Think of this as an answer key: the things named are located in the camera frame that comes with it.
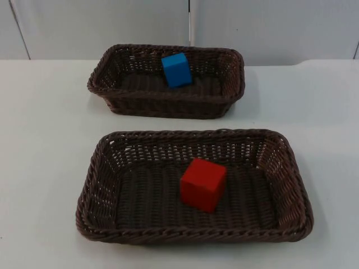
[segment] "white wall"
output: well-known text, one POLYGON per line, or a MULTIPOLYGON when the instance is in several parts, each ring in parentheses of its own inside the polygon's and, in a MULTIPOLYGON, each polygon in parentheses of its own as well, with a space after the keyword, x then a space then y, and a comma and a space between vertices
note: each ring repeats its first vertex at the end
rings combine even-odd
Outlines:
POLYGON ((8 0, 0 0, 0 59, 27 59, 8 0))
POLYGON ((248 65, 352 59, 358 0, 191 0, 193 45, 229 47, 248 65))
POLYGON ((11 0, 31 59, 98 59, 119 43, 188 45, 187 0, 11 0))

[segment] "white table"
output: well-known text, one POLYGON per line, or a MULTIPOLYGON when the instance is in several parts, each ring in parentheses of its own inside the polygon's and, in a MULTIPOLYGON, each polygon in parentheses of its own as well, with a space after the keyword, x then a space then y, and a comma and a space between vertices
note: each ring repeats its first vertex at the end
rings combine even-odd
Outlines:
POLYGON ((0 268, 358 268, 359 61, 247 67, 217 120, 112 114, 87 91, 96 61, 0 61, 0 268), (113 131, 268 128, 285 135, 314 211, 297 243, 133 247, 91 242, 75 209, 113 131))

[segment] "red cube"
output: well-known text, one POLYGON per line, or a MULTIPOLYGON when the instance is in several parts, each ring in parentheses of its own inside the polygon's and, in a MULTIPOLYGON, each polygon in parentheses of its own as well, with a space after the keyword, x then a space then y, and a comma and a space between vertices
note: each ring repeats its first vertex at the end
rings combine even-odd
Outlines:
POLYGON ((227 168, 194 159, 181 178, 181 198, 189 206, 213 212, 225 187, 227 168))

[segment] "wicker basket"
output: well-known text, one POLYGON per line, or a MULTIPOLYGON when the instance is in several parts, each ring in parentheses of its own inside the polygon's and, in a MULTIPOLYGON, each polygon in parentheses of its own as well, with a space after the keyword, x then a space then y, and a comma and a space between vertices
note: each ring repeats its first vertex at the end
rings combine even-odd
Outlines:
POLYGON ((82 235, 123 244, 294 242, 313 222, 288 141, 257 129, 109 134, 96 147, 76 212, 82 235), (227 167, 213 214, 179 197, 195 157, 227 167))
POLYGON ((92 73, 88 89, 124 115, 213 119, 223 116, 245 89, 242 56, 233 49, 115 45, 92 73), (192 85, 170 89, 161 58, 184 52, 192 85))

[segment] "blue cube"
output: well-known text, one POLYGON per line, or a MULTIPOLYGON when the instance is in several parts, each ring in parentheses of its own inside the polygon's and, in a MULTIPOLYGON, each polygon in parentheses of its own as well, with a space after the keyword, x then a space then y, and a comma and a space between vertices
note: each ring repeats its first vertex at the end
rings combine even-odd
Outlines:
POLYGON ((174 88, 192 83, 190 66, 184 53, 162 58, 162 65, 169 87, 174 88))

